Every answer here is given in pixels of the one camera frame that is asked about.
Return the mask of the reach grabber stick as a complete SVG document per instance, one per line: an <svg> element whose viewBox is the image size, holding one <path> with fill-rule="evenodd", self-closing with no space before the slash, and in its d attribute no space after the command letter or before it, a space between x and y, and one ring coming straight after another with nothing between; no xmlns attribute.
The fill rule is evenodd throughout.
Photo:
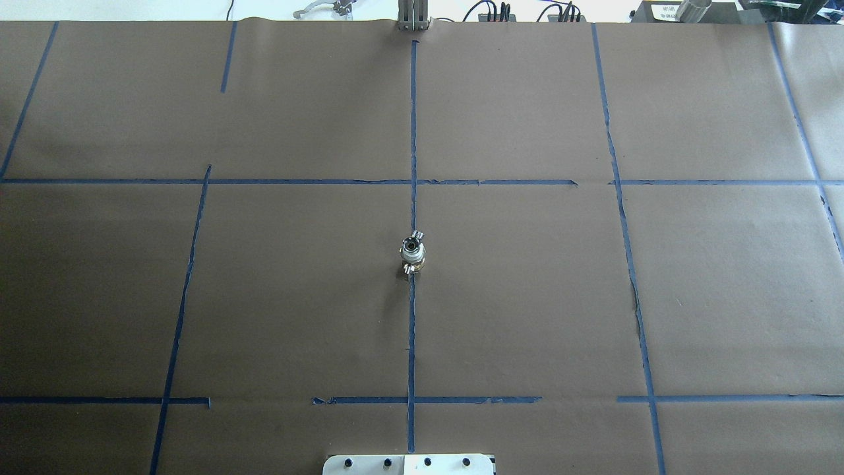
<svg viewBox="0 0 844 475"><path fill-rule="evenodd" d="M304 19L314 12L330 12L334 17L340 19L351 19L353 15L353 6L357 1L313 1L305 5L299 10L292 13L294 19Z"/></svg>

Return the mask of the black box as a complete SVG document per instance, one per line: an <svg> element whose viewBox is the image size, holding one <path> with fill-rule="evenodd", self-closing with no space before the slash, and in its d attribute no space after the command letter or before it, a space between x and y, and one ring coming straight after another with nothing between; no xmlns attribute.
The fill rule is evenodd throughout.
<svg viewBox="0 0 844 475"><path fill-rule="evenodd" d="M738 1L642 1L630 23L763 24L759 9L744 9Z"/></svg>

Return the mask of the metal valve fitting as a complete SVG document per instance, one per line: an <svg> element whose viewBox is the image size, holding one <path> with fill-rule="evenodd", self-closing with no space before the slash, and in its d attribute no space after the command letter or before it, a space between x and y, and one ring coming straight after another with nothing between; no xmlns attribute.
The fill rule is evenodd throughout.
<svg viewBox="0 0 844 475"><path fill-rule="evenodd" d="M420 232L419 230L413 230L409 236L404 238L401 249L399 249L399 255L401 256L402 261L403 258L426 258L426 250L423 243L423 237L423 232Z"/></svg>

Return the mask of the steel cup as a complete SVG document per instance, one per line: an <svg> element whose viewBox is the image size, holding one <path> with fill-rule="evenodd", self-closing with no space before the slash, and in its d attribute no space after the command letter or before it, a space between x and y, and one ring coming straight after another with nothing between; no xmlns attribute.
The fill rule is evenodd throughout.
<svg viewBox="0 0 844 475"><path fill-rule="evenodd" d="M712 3L712 0L683 0L677 7L675 18L679 23L700 23Z"/></svg>

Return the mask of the white mounting column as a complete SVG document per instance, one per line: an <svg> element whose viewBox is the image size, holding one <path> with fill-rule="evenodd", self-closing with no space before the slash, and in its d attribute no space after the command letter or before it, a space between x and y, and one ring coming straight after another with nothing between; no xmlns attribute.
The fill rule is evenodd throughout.
<svg viewBox="0 0 844 475"><path fill-rule="evenodd" d="M322 474L495 474L494 456L482 453L337 455Z"/></svg>

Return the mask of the aluminium frame post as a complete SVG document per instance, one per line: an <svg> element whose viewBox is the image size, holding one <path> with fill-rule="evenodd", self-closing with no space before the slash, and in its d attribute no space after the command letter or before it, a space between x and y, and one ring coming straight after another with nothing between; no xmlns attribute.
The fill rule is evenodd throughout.
<svg viewBox="0 0 844 475"><path fill-rule="evenodd" d="M430 28L428 0L399 0L397 28L400 31L426 31Z"/></svg>

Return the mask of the white PPR pipe fitting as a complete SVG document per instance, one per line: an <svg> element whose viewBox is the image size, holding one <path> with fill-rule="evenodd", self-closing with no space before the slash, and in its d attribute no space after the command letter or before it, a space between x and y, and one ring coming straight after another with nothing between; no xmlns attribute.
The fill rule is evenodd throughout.
<svg viewBox="0 0 844 475"><path fill-rule="evenodd" d="M404 276L413 276L414 274L418 274L424 265L425 257L403 258L401 271Z"/></svg>

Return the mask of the orange black connector strip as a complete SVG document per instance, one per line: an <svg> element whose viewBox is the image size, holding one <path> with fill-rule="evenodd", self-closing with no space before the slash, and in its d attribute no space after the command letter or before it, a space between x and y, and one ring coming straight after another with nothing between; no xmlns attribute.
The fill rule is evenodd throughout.
<svg viewBox="0 0 844 475"><path fill-rule="evenodd" d="M462 17L462 22L476 19L483 23L506 23L516 21L512 4L506 1L477 1Z"/></svg>

